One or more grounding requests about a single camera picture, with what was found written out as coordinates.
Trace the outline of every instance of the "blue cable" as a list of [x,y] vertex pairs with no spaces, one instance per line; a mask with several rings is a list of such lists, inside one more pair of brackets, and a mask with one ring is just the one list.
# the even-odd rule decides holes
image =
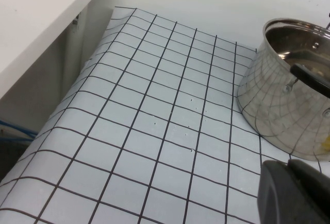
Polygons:
[[34,131],[30,131],[30,130],[27,130],[27,129],[24,129],[24,128],[20,128],[20,127],[17,127],[17,126],[15,126],[15,125],[12,125],[12,124],[9,124],[9,123],[6,123],[6,122],[1,121],[1,120],[0,120],[0,125],[4,125],[4,126],[10,127],[10,128],[13,128],[13,129],[15,129],[15,130],[18,130],[18,131],[20,131],[20,132],[22,132],[22,133],[28,135],[29,137],[31,137],[31,138],[33,138],[33,139],[34,139],[34,138],[36,137],[36,135],[37,135],[37,133],[34,132]]

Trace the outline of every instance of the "black grid line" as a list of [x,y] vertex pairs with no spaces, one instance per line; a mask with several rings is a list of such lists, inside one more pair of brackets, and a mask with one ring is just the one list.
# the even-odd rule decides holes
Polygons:
[[[58,118],[58,120],[56,121],[56,123],[54,124],[54,126],[56,126],[57,122],[58,122],[58,121],[61,119],[61,117],[64,115],[64,112],[65,112],[65,110],[61,113],[60,117]],[[41,145],[39,146],[39,148],[43,145],[43,143],[44,143],[44,141],[47,139],[48,135],[45,137],[45,139],[43,140],[43,142],[41,143]],[[29,161],[29,163],[26,165],[26,167],[25,167],[24,170],[22,171],[21,175],[24,173],[25,169],[29,166],[29,164],[30,164],[30,162],[33,160],[34,156],[35,156],[35,154],[34,154],[33,157],[31,158],[31,160]],[[12,191],[12,190],[14,189],[14,187],[16,186],[16,183],[17,183],[17,182],[15,182],[15,184],[14,184],[13,187],[10,189],[10,191],[8,192],[8,194],[7,194],[7,196],[5,197],[5,199],[4,199],[4,200],[2,201],[2,203],[0,204],[0,208],[2,207],[3,203],[6,201],[8,195],[11,193],[11,191]]]
[[163,145],[164,145],[164,140],[165,140],[165,137],[166,137],[166,133],[167,133],[169,124],[170,124],[170,120],[172,118],[172,113],[173,113],[173,110],[174,110],[174,107],[175,107],[175,103],[176,103],[176,100],[177,100],[177,97],[178,97],[178,94],[179,94],[179,89],[180,89],[180,86],[181,86],[181,83],[182,83],[182,79],[183,79],[183,76],[185,74],[186,66],[187,66],[187,63],[188,63],[188,59],[189,59],[189,55],[190,55],[190,52],[191,52],[192,44],[193,44],[194,38],[196,36],[196,32],[197,32],[197,28],[195,30],[194,37],[193,37],[193,39],[191,41],[191,46],[189,48],[189,52],[188,52],[188,55],[187,55],[186,64],[185,64],[184,70],[182,72],[182,76],[181,76],[180,83],[179,83],[179,86],[177,88],[177,92],[176,92],[176,95],[175,95],[175,98],[174,98],[174,102],[173,102],[173,105],[172,105],[172,110],[171,110],[171,113],[170,113],[170,116],[169,116],[169,120],[167,122],[167,126],[166,126],[165,132],[164,132],[164,136],[163,136],[163,139],[161,141],[160,149],[159,149],[159,152],[158,152],[158,155],[157,155],[157,160],[156,160],[156,163],[155,163],[155,166],[154,166],[154,169],[153,169],[153,173],[152,173],[151,178],[150,178],[148,189],[147,189],[147,192],[146,192],[146,195],[145,195],[145,199],[144,199],[144,202],[143,202],[143,206],[142,206],[142,209],[141,209],[141,213],[140,213],[140,216],[139,216],[138,224],[141,222],[141,218],[143,216],[143,212],[144,212],[144,208],[145,208],[145,205],[146,205],[146,201],[147,201],[148,196],[149,196],[151,184],[152,184],[153,179],[154,179],[154,175],[155,175],[155,172],[156,172],[157,164],[158,164],[158,161],[159,161],[159,158],[160,158],[161,150],[162,150]]
[[[132,55],[131,58],[134,57],[134,55],[135,55],[136,52],[137,52],[137,49],[135,50],[135,52],[134,52],[134,54]],[[125,70],[124,70],[124,71],[122,72],[122,74],[120,75],[120,77],[119,77],[117,83],[119,83],[119,81],[120,81],[121,78],[123,77],[123,75],[124,75],[126,69],[127,69],[128,66],[129,66],[129,63],[130,63],[130,61],[127,63],[127,65],[126,65],[126,67],[125,67]],[[110,97],[112,96],[114,90],[116,89],[116,86],[117,86],[117,85],[115,85],[115,87],[112,89],[112,91],[111,91],[111,93],[110,93],[110,95],[109,95],[109,97],[108,97],[107,100],[109,100]],[[48,198],[47,202],[45,203],[44,207],[43,207],[42,210],[40,211],[40,213],[39,213],[39,215],[38,215],[38,218],[37,218],[36,221],[35,221],[35,224],[37,224],[37,222],[38,222],[38,220],[40,219],[41,215],[42,215],[43,212],[45,211],[45,209],[46,209],[47,205],[49,204],[51,198],[53,197],[53,195],[54,195],[56,189],[58,188],[58,186],[59,186],[59,184],[61,183],[62,179],[64,178],[65,174],[66,174],[67,171],[69,170],[69,168],[70,168],[70,166],[71,166],[71,164],[72,164],[72,162],[73,162],[73,159],[77,156],[78,152],[80,151],[81,147],[83,146],[83,144],[84,144],[84,142],[85,142],[87,136],[89,135],[89,133],[90,133],[91,130],[93,129],[93,127],[94,127],[96,121],[98,120],[98,118],[99,118],[100,114],[102,113],[103,109],[105,108],[106,104],[107,104],[107,101],[103,104],[103,106],[102,106],[102,108],[101,108],[101,110],[100,110],[98,116],[97,116],[96,119],[94,120],[94,122],[93,122],[93,124],[91,125],[90,129],[88,130],[86,136],[84,137],[82,143],[81,143],[80,146],[78,147],[78,149],[77,149],[77,151],[75,152],[73,158],[71,159],[70,163],[68,164],[68,166],[66,167],[64,173],[62,174],[61,178],[59,179],[58,183],[56,184],[56,187],[54,188],[54,190],[52,191],[50,197]]]
[[183,221],[184,224],[186,223],[186,218],[187,218],[187,211],[188,211],[188,203],[189,203],[189,197],[190,197],[190,190],[191,190],[193,173],[194,173],[194,169],[195,169],[196,156],[197,156],[197,151],[198,151],[198,144],[199,144],[200,136],[201,136],[201,129],[202,129],[203,118],[204,118],[206,96],[207,96],[208,85],[209,85],[209,82],[210,82],[211,69],[212,69],[212,63],[213,63],[213,56],[214,56],[214,53],[215,53],[216,42],[217,42],[217,36],[216,36],[216,38],[214,40],[214,43],[215,44],[213,46],[213,54],[212,54],[212,58],[211,58],[209,75],[208,75],[207,84],[206,84],[206,91],[205,91],[205,98],[204,98],[202,116],[201,116],[201,121],[200,121],[200,128],[199,128],[198,135],[197,135],[197,142],[196,142],[195,154],[194,154],[194,159],[193,159],[193,162],[192,162],[192,171],[191,171],[192,173],[191,173],[190,182],[189,182],[189,186],[188,186],[188,194],[187,194],[186,208],[185,208],[184,221]]
[[[236,48],[237,42],[235,44],[235,56],[234,56],[234,72],[236,67]],[[227,213],[228,213],[228,199],[229,199],[229,172],[230,172],[230,148],[232,144],[232,131],[233,131],[233,107],[234,107],[234,82],[235,74],[233,76],[233,98],[232,98],[232,113],[230,117],[230,131],[229,131],[229,149],[228,149],[228,169],[227,169],[227,191],[226,191],[226,207],[225,207],[225,224],[227,224]]]
[[[173,31],[174,31],[174,29],[175,29],[175,26],[176,26],[176,23],[174,24],[173,30],[172,30],[172,32],[171,32],[171,35],[173,34]],[[170,35],[170,37],[169,37],[169,39],[168,39],[168,41],[167,41],[166,47],[167,47],[167,45],[168,45],[168,43],[169,43],[169,41],[170,41],[171,35]],[[155,77],[155,75],[156,75],[156,71],[158,70],[158,67],[159,67],[159,65],[160,65],[161,59],[162,59],[162,57],[163,57],[163,55],[164,55],[164,53],[165,53],[166,47],[164,48],[164,50],[163,50],[163,52],[162,52],[162,55],[161,55],[161,57],[160,57],[160,59],[159,59],[159,61],[158,61],[158,64],[157,64],[157,66],[156,66],[156,68],[155,68],[155,70],[154,70],[154,73],[153,73],[153,75],[152,75],[152,77],[151,77],[151,80],[150,80],[150,82],[149,82],[149,84],[148,84],[148,87],[147,87],[147,89],[145,90],[145,94],[143,95],[143,98],[142,98],[142,100],[141,100],[141,103],[140,103],[140,106],[139,106],[139,108],[138,108],[138,111],[137,111],[136,114],[135,114],[135,117],[134,117],[134,119],[133,119],[133,121],[132,121],[132,123],[131,123],[131,126],[130,126],[130,128],[129,128],[129,130],[128,130],[128,133],[127,133],[126,138],[125,138],[125,140],[124,140],[124,142],[123,142],[123,145],[122,145],[122,147],[121,147],[121,149],[120,149],[120,151],[119,151],[119,153],[118,153],[118,156],[117,156],[117,158],[116,158],[116,160],[115,160],[115,163],[114,163],[114,165],[113,165],[113,167],[112,167],[112,171],[114,171],[114,169],[115,169],[115,167],[116,167],[116,165],[117,165],[117,162],[118,162],[118,160],[119,160],[119,157],[120,157],[120,155],[121,155],[121,153],[122,153],[122,151],[123,151],[123,149],[124,149],[124,146],[125,146],[125,144],[126,144],[126,141],[127,141],[128,137],[129,137],[129,135],[130,135],[130,131],[131,131],[132,128],[133,128],[133,125],[134,125],[134,123],[135,123],[135,120],[137,119],[137,117],[138,117],[138,115],[139,115],[139,112],[141,112],[141,107],[142,107],[142,105],[143,105],[144,99],[145,99],[146,94],[147,94],[147,92],[148,92],[148,90],[149,90],[149,88],[150,88],[150,86],[151,86],[151,84],[152,84],[152,80],[154,79],[154,77]],[[100,195],[99,201],[101,201],[101,199],[102,199],[102,197],[103,197],[103,194],[104,194],[104,192],[105,192],[105,190],[106,190],[106,187],[107,187],[107,185],[108,185],[108,182],[110,181],[111,176],[112,176],[112,173],[109,174],[109,177],[108,177],[108,179],[107,179],[107,182],[106,182],[106,184],[104,185],[104,188],[103,188],[102,193],[101,193],[101,195]],[[92,222],[92,220],[93,220],[93,217],[94,217],[94,215],[95,215],[95,213],[96,213],[96,210],[97,210],[97,208],[98,208],[98,205],[99,205],[99,203],[97,203],[96,206],[95,206],[95,209],[94,209],[94,211],[93,211],[93,214],[92,214],[92,216],[91,216],[91,218],[90,218],[90,220],[89,220],[89,224],[90,224],[90,223]]]

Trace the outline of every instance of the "white grid mat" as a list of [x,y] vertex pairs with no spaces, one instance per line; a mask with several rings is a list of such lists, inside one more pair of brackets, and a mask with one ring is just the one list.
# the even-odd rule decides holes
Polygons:
[[[117,7],[0,184],[0,223],[259,223],[264,160],[236,93],[255,50]],[[330,175],[328,162],[305,161]]]

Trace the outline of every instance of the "table surface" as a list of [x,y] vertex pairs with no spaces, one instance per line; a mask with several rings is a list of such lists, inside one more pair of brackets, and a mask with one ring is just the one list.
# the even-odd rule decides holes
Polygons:
[[0,98],[90,0],[0,0]]

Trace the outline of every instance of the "pot handle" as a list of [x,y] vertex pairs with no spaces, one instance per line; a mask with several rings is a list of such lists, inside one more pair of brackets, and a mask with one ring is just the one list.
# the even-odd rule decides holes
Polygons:
[[314,74],[305,66],[295,63],[290,68],[290,73],[293,74],[298,80],[305,83],[315,91],[330,98],[330,82],[321,76]]

